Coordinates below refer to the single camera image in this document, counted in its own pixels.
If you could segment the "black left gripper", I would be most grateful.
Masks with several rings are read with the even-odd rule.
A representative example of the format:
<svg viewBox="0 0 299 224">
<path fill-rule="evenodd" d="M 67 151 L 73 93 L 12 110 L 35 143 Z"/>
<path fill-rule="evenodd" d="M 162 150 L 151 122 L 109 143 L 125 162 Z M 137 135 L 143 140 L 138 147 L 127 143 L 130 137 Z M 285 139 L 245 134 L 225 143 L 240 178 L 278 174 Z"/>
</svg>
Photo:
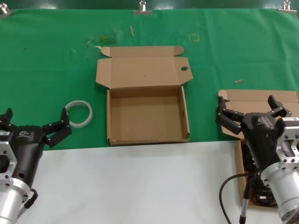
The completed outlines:
<svg viewBox="0 0 299 224">
<path fill-rule="evenodd" d="M 2 136 L 0 140 L 9 142 L 17 160 L 12 177 L 23 181 L 31 188 L 45 144 L 53 148 L 71 135 L 70 120 L 65 107 L 59 121 L 46 124 L 43 128 L 12 125 L 12 116 L 11 108 L 0 116 L 0 130 L 10 132 L 8 137 Z"/>
</svg>

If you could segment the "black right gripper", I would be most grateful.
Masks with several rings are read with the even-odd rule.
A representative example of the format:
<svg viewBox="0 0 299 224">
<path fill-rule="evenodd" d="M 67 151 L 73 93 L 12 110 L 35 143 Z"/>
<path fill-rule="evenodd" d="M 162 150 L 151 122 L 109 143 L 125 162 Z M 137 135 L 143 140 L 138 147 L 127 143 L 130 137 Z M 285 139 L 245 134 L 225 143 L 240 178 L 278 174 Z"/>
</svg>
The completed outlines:
<svg viewBox="0 0 299 224">
<path fill-rule="evenodd" d="M 273 95 L 268 97 L 271 110 L 243 113 L 228 109 L 225 99 L 218 98 L 216 122 L 230 132 L 238 135 L 241 131 L 257 169 L 264 170 L 276 160 L 279 130 L 275 127 L 277 117 L 291 117 L 292 112 L 277 101 Z"/>
</svg>

